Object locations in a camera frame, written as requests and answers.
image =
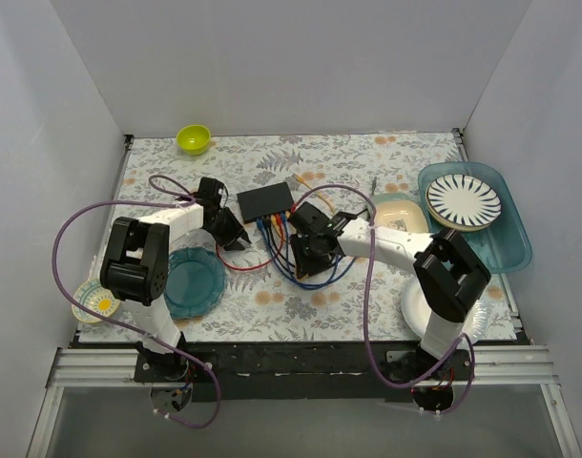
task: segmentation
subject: green bowl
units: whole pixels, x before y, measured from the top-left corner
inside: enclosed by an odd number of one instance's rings
[[[183,127],[177,134],[178,147],[189,156],[206,153],[211,142],[211,133],[205,126]]]

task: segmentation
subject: stack of plates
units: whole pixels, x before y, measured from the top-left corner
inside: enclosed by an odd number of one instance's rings
[[[501,200],[485,182],[469,175],[445,175],[426,188],[428,212],[443,226],[472,232],[501,215]]]

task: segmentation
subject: leaf pattern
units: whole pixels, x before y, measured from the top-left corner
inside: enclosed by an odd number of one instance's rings
[[[345,183],[369,193],[377,178],[376,194],[402,191],[419,200],[417,178],[420,171],[435,162],[459,160],[452,134],[376,135],[267,135],[214,138],[214,145],[202,156],[180,153],[171,138],[136,139],[124,171],[120,199],[170,201],[147,183],[152,174],[166,174],[189,189],[196,189],[201,177],[216,177],[230,192],[228,206],[239,215],[236,194],[256,187],[286,181],[298,199],[305,193],[293,174],[310,185]],[[358,212],[364,203],[344,190],[323,190],[340,210]],[[310,201],[329,213],[318,198]],[[143,207],[118,206],[114,218],[137,218],[152,213]],[[253,266],[269,255],[255,224],[246,226],[251,246],[243,252],[223,252],[227,262]],[[204,231],[194,231],[174,247],[215,244]],[[93,270],[97,275],[103,253]],[[344,269],[348,260],[343,260]],[[226,291],[221,302],[208,315],[179,324],[190,342],[267,342],[267,341],[360,341],[363,339],[363,293],[366,261],[359,260],[339,282],[324,290],[304,291],[281,277],[272,265],[250,272],[227,271]],[[328,273],[314,280],[322,282]],[[413,340],[416,336],[405,323],[401,297],[411,275],[398,268],[376,263],[370,293],[369,323],[373,340]],[[487,339],[515,339],[509,305],[502,283],[494,276],[482,301],[492,310]],[[130,323],[122,310],[115,317]],[[126,343],[136,334],[106,323],[80,325],[80,342]]]

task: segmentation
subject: teal plate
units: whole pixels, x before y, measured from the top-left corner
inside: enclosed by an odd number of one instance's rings
[[[212,251],[182,248],[168,258],[164,299],[174,320],[205,315],[225,290],[225,268]]]

